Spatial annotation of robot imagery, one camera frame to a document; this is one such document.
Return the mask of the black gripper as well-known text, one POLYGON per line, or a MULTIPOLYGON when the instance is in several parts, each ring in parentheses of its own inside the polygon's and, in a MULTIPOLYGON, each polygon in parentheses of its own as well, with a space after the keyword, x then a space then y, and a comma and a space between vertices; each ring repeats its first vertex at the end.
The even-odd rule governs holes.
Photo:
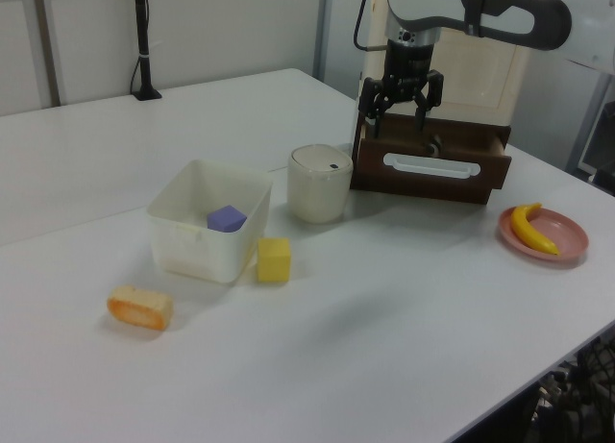
POLYGON ((389 39, 385 53, 383 78, 363 81, 358 111, 378 138, 384 114, 396 98, 410 98, 416 104, 415 127, 422 131, 427 113, 441 105, 444 76, 431 70, 433 44, 417 46, 389 39), (428 86, 428 93, 422 90, 428 86))

